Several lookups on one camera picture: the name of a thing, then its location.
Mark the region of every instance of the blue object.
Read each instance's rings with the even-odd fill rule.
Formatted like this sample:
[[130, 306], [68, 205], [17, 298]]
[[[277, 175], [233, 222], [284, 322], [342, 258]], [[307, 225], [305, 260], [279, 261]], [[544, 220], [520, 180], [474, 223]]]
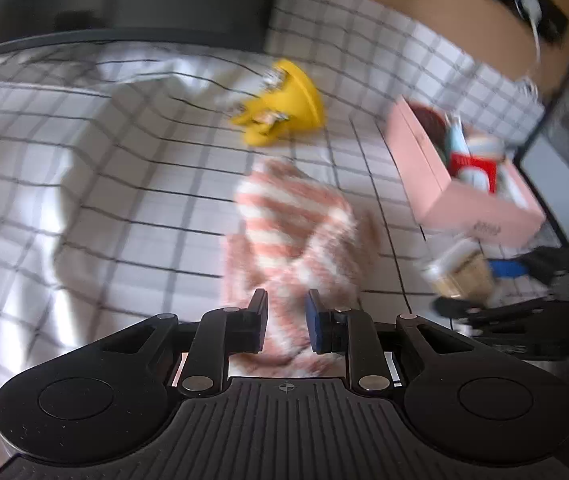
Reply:
[[489, 260], [494, 278], [519, 278], [527, 274], [527, 268], [515, 260]]

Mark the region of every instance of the silver screw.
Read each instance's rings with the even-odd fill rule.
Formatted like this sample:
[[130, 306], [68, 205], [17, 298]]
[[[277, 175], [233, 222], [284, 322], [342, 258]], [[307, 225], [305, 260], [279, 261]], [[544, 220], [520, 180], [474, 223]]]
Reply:
[[368, 392], [378, 392], [388, 388], [391, 383], [386, 377], [381, 375], [365, 375], [358, 381], [360, 387]]
[[213, 381], [204, 375], [192, 375], [182, 381], [182, 387], [190, 392], [203, 392], [213, 386]]

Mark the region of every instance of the cardboard box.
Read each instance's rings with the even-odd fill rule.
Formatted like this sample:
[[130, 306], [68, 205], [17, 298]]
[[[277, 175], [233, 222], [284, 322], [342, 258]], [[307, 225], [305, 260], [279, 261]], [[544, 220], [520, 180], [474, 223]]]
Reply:
[[519, 205], [452, 178], [403, 98], [391, 108], [386, 140], [414, 216], [424, 227], [458, 230], [490, 243], [519, 248], [545, 222], [545, 213], [509, 160], [504, 162], [505, 170]]

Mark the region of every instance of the striped towel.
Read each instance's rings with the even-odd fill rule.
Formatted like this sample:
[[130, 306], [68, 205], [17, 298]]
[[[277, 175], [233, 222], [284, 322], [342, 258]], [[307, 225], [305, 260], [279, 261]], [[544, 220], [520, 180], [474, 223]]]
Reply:
[[337, 189], [312, 180], [289, 160], [264, 158], [235, 196], [245, 230], [225, 240], [223, 302], [245, 307], [256, 288], [269, 294], [260, 354], [231, 359], [231, 375], [301, 377], [335, 373], [334, 354], [311, 350], [305, 295], [317, 288], [330, 308], [353, 306], [377, 255], [368, 212], [356, 214]]

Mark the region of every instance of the checkered tablecloth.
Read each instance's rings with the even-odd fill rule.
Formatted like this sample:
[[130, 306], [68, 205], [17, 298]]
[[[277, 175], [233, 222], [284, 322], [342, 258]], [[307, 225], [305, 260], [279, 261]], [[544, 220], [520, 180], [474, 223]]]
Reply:
[[[449, 322], [429, 312], [414, 266], [447, 238], [413, 219], [381, 134], [386, 110], [404, 94], [517, 143], [542, 107], [370, 0], [277, 0], [268, 52], [85, 43], [0, 56], [0, 387], [145, 317], [219, 307], [221, 237], [242, 228], [234, 188], [264, 155], [292, 158], [374, 213], [383, 241], [361, 308]], [[225, 111], [277, 57], [311, 75], [329, 120], [252, 150]], [[540, 293], [529, 280], [508, 286], [508, 298]]]

